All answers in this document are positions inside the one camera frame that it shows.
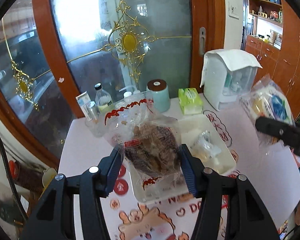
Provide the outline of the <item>round blue white packet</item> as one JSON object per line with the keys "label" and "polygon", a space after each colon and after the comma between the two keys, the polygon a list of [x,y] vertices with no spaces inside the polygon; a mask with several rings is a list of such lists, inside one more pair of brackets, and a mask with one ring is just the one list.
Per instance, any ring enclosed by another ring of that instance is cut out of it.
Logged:
{"label": "round blue white packet", "polygon": [[249,93],[240,96],[239,103],[253,126],[259,117],[294,125],[288,100],[269,74],[258,80]]}

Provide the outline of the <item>white snack packet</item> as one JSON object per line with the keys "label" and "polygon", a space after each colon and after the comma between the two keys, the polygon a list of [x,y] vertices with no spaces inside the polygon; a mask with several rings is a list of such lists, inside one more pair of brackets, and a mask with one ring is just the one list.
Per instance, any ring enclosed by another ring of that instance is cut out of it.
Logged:
{"label": "white snack packet", "polygon": [[192,153],[202,162],[217,157],[221,153],[221,149],[212,142],[211,134],[208,130],[198,135],[197,140],[191,146]]}

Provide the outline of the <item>dried nuts clear bag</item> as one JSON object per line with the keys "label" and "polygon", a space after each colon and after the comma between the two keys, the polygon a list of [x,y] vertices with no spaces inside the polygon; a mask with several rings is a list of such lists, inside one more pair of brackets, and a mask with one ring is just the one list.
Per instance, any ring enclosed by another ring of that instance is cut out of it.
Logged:
{"label": "dried nuts clear bag", "polygon": [[119,146],[127,165],[152,179],[182,174],[178,120],[154,107],[151,92],[140,92],[108,106],[102,114],[105,139]]}

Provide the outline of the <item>red container lid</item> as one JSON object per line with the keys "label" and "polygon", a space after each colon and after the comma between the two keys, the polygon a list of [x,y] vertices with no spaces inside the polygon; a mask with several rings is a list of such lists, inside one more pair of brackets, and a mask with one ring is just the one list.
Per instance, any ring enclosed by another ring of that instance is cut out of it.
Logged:
{"label": "red container lid", "polygon": [[10,173],[12,175],[12,178],[15,180],[18,178],[18,164],[15,161],[10,160],[8,162]]}

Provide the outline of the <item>white plastic storage bin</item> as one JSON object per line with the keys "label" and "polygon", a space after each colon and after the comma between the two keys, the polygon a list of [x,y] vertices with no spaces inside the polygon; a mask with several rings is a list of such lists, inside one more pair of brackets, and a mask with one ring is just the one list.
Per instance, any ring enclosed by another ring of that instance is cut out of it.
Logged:
{"label": "white plastic storage bin", "polygon": [[[229,151],[232,138],[215,113],[205,111],[203,114],[179,119],[178,122],[181,142],[204,166],[221,175],[234,170],[236,161]],[[129,168],[132,191],[138,202],[150,204],[188,193],[182,174],[152,179],[138,172],[132,165]]]}

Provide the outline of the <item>white countertop appliance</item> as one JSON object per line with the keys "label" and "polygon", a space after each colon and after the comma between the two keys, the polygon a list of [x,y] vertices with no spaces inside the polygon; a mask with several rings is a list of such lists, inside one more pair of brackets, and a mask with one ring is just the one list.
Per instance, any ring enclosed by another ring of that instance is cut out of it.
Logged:
{"label": "white countertop appliance", "polygon": [[203,93],[210,105],[217,111],[233,103],[243,94],[251,91],[257,71],[261,68],[245,67],[230,71],[222,59],[213,55],[209,59]]}

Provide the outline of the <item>wooden cabinet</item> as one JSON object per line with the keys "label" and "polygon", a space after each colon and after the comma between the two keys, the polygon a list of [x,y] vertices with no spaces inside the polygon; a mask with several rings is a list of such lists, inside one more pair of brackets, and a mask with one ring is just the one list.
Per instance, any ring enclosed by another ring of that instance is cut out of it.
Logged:
{"label": "wooden cabinet", "polygon": [[247,15],[253,18],[244,50],[262,66],[265,75],[281,88],[294,118],[300,114],[300,19],[285,0],[248,0]]}

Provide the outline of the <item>white cloth on appliance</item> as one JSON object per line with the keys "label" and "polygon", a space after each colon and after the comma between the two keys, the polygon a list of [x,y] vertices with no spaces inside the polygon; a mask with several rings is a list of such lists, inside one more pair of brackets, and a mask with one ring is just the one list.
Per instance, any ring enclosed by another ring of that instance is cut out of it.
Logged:
{"label": "white cloth on appliance", "polygon": [[257,58],[244,50],[240,49],[215,49],[207,51],[203,57],[203,68],[202,68],[202,77],[200,82],[200,88],[203,87],[207,74],[207,67],[209,64],[209,59],[213,55],[219,56],[224,62],[225,66],[230,71],[237,71],[245,67],[257,67],[262,68]]}

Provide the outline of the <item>clear drinking glass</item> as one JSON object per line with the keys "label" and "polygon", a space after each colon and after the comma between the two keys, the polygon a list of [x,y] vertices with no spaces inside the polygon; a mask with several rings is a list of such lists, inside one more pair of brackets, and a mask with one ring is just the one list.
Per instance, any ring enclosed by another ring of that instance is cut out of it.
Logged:
{"label": "clear drinking glass", "polygon": [[105,134],[105,127],[101,123],[99,119],[90,119],[86,118],[85,119],[85,125],[89,129],[89,131],[92,133],[92,135],[96,138],[101,138]]}

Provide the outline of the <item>green tissue pack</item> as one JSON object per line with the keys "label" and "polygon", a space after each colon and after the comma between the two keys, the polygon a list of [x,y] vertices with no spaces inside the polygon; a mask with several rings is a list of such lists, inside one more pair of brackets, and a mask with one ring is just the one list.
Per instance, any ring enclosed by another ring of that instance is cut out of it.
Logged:
{"label": "green tissue pack", "polygon": [[178,99],[183,115],[201,114],[203,112],[203,101],[195,88],[179,88]]}

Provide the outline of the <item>small metal can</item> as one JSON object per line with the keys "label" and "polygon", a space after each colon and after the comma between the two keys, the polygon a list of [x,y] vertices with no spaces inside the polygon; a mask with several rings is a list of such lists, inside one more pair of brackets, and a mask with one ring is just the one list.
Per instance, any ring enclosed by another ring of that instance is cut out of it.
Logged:
{"label": "small metal can", "polygon": [[87,113],[91,120],[93,120],[95,123],[98,123],[99,120],[99,111],[96,103],[94,101],[90,101],[86,105]]}

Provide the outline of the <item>glass bottle green label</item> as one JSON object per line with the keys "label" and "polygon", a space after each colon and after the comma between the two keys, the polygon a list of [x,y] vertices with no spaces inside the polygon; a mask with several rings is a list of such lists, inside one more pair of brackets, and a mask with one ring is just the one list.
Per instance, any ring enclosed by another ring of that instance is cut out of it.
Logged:
{"label": "glass bottle green label", "polygon": [[108,106],[113,103],[113,100],[111,98],[111,95],[106,90],[104,90],[101,83],[97,83],[94,88],[96,90],[95,103],[98,107],[98,110],[100,112],[103,112]]}

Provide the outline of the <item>teal canister brown lid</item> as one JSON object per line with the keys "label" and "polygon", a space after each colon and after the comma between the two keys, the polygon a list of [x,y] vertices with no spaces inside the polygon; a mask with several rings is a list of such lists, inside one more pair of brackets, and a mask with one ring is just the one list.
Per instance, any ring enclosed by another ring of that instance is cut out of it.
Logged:
{"label": "teal canister brown lid", "polygon": [[170,96],[166,81],[162,79],[151,80],[147,83],[147,91],[153,96],[154,107],[164,113],[170,108]]}

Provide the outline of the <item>white squeeze bottle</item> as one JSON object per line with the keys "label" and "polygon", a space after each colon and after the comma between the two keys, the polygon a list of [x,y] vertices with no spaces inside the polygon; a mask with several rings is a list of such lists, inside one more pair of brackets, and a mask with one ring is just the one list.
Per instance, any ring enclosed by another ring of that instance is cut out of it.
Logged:
{"label": "white squeeze bottle", "polygon": [[128,85],[126,87],[123,87],[119,90],[119,92],[123,92],[123,97],[127,98],[129,96],[132,96],[134,94],[140,93],[140,91],[137,89],[135,85]]}

